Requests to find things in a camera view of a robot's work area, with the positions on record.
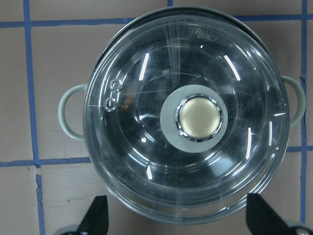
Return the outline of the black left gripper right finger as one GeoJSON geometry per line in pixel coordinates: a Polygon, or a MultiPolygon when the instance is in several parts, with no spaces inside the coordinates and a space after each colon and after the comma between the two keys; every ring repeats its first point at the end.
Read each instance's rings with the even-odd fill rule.
{"type": "Polygon", "coordinates": [[[246,225],[252,235],[282,235],[288,230],[284,220],[257,193],[247,194],[246,225]]]}

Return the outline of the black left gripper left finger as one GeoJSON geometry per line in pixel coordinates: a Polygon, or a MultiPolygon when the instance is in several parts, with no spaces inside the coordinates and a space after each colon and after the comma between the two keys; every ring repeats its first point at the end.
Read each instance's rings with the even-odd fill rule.
{"type": "Polygon", "coordinates": [[[79,235],[106,235],[108,232],[108,201],[96,196],[78,227],[79,235]]]}

